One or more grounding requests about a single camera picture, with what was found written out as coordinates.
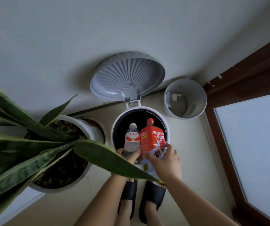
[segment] brown wood frame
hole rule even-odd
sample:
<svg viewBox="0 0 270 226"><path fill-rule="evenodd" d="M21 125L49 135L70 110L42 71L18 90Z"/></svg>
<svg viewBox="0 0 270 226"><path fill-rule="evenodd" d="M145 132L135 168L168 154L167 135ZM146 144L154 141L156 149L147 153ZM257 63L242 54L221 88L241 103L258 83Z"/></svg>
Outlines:
<svg viewBox="0 0 270 226"><path fill-rule="evenodd" d="M214 111L270 94L270 43L208 82L204 89L208 97L205 112L237 204L233 217L243 226L270 226L270 219L246 202Z"/></svg>

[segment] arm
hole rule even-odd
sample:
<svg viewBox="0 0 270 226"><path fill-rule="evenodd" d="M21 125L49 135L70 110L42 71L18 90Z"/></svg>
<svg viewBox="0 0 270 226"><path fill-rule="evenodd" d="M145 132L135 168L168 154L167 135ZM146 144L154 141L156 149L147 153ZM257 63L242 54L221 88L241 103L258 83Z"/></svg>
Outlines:
<svg viewBox="0 0 270 226"><path fill-rule="evenodd" d="M167 184L168 191L191 226L238 226L182 182L180 158L171 145L167 144L167 153L163 159L149 153L145 157L152 163L160 179Z"/></svg>
<svg viewBox="0 0 270 226"><path fill-rule="evenodd" d="M139 151L134 152L128 158L128 161L134 164L140 155ZM126 184L127 179L119 175L111 175L111 177L102 186L98 194L88 205L74 226L112 226L117 217L117 209Z"/></svg>

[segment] hand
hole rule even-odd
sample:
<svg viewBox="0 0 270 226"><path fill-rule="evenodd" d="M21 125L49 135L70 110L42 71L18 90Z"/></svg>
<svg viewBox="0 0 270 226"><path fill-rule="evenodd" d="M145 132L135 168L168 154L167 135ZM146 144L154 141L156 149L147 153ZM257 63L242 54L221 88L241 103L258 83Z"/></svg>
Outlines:
<svg viewBox="0 0 270 226"><path fill-rule="evenodd" d="M124 148L119 148L119 149L117 150L117 153L118 153L120 156L123 157L122 152L124 152ZM137 159L139 156L140 156L140 151L135 151L135 152L133 152L131 155L129 155L128 157L126 157L125 159L126 159L129 163L131 163L131 164L134 165L136 159Z"/></svg>
<svg viewBox="0 0 270 226"><path fill-rule="evenodd" d="M159 178L169 184L172 178L181 179L181 161L176 150L170 144L166 144L167 152L162 159L145 152L144 156L151 162Z"/></svg>

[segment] slipper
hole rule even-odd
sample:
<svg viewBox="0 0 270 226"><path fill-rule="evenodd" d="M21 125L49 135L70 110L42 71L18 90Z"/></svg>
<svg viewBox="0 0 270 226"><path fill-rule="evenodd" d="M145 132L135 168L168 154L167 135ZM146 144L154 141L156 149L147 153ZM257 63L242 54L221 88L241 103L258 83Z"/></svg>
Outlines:
<svg viewBox="0 0 270 226"><path fill-rule="evenodd" d="M132 200L132 212L130 219L132 219L134 215L136 191L137 191L137 180L134 180L133 182L127 181L120 197L121 200Z"/></svg>
<svg viewBox="0 0 270 226"><path fill-rule="evenodd" d="M166 188L158 186L151 181L146 181L146 186L144 187L143 196L141 199L139 207L139 219L142 223L146 224L146 214L144 212L144 206L146 201L151 201L157 205L157 211L162 204Z"/></svg>

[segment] gray trash can lid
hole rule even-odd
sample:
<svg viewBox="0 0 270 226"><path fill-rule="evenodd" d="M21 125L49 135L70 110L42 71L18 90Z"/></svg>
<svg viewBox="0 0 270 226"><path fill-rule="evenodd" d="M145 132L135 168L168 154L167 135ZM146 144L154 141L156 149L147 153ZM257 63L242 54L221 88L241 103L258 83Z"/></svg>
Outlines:
<svg viewBox="0 0 270 226"><path fill-rule="evenodd" d="M128 102L155 90L164 77L165 70L157 59L139 52L123 52L96 68L90 89L99 98Z"/></svg>

